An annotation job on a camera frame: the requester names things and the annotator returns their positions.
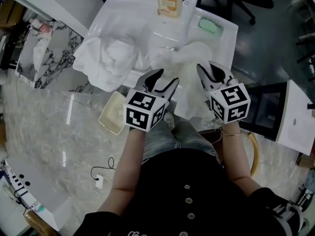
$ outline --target bracelet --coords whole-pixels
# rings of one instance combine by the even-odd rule
[[[235,134],[235,135],[230,135],[226,132],[223,131],[223,129],[221,130],[221,133],[224,134],[224,135],[227,135],[227,136],[240,136],[242,134],[242,131],[239,133],[239,134]]]

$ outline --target sink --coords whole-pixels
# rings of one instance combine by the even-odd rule
[[[183,2],[182,15],[188,6]],[[179,19],[158,15],[157,0],[106,0],[95,17],[84,41],[93,37],[131,37],[146,58],[148,67],[160,47],[178,47],[183,36],[183,17]],[[219,33],[211,35],[198,23],[209,19],[219,26]],[[201,41],[211,49],[211,61],[231,69],[238,26],[210,12],[195,8],[189,30],[188,42]],[[132,70],[124,86],[133,88],[138,78],[146,71]]]

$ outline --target plastic basket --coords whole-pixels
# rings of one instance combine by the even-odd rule
[[[104,107],[98,122],[115,135],[119,135],[124,127],[124,102],[126,97],[115,91]]]

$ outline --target soap bar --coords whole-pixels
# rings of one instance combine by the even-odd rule
[[[218,27],[208,19],[202,18],[199,21],[198,25],[200,28],[207,31],[208,33],[212,33],[212,34],[217,33]]]

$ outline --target electrical outlet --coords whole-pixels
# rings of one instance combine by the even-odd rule
[[[96,180],[96,184],[95,186],[99,189],[101,189],[103,187],[103,176],[96,174],[96,178],[98,178],[98,180]]]

